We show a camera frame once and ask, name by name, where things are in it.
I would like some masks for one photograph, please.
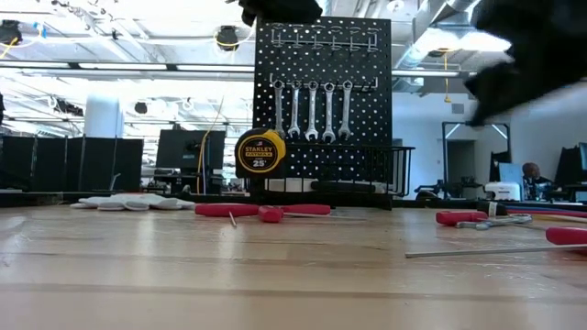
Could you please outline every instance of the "doorway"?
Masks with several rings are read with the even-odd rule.
[[[462,177],[475,177],[475,141],[447,141],[447,161],[449,164],[449,182],[460,182]],[[477,198],[477,190],[466,188],[463,198]]]

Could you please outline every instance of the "ceiling duct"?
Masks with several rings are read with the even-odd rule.
[[[451,48],[456,41],[473,29],[470,11],[481,0],[428,0],[424,2],[412,21],[414,44],[395,64],[395,69],[412,70],[432,50]],[[393,83],[394,92],[415,93],[423,86],[423,80],[398,78]]]

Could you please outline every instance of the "person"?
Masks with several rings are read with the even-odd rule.
[[[552,188],[552,181],[540,175],[536,163],[528,162],[522,166],[524,173],[524,195],[527,201],[541,201],[545,193]]]

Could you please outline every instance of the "wrench holder rack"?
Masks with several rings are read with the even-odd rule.
[[[276,100],[273,83],[281,81],[282,128],[292,123],[294,82],[302,83],[298,95],[297,125],[300,135],[285,138],[287,167],[284,178],[324,180],[320,166],[328,162],[329,180],[382,182],[393,184],[389,169],[359,170],[364,159],[328,159],[329,152],[363,155],[367,148],[392,145],[391,21],[356,17],[322,17],[314,25],[291,25],[258,21],[255,54],[255,95],[253,127],[276,128]],[[350,92],[350,136],[338,130],[343,116],[343,82],[352,82]],[[318,82],[316,91],[316,130],[318,139],[307,140],[310,91],[308,84]],[[327,98],[325,85],[333,83],[332,124],[334,142],[323,140],[326,130]]]

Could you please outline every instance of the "black pegboard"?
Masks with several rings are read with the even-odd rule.
[[[373,180],[361,175],[363,153],[358,146],[392,145],[392,81],[391,81],[391,21],[385,19],[359,19],[349,17],[323,17],[314,25],[288,25],[259,22],[255,55],[255,95],[253,104],[253,126],[275,128],[275,90],[272,82],[286,83],[282,90],[282,127],[290,127],[294,81],[305,86],[298,98],[297,124],[299,137],[286,137],[286,145],[312,146],[311,163],[307,163],[308,151],[288,148],[288,177],[317,177],[320,164],[332,163],[331,157],[345,159],[340,166],[341,177],[354,180]],[[311,81],[321,85],[316,93],[316,130],[318,140],[308,141],[304,133],[308,129]],[[349,127],[351,136],[338,136],[342,124],[342,83],[353,82],[350,95]],[[326,143],[322,136],[326,129],[325,83],[334,83],[333,130],[337,136],[334,143]],[[340,155],[331,155],[321,146],[353,146],[352,152],[341,150]],[[358,156],[356,166],[350,154]],[[300,169],[291,163],[300,164]]]

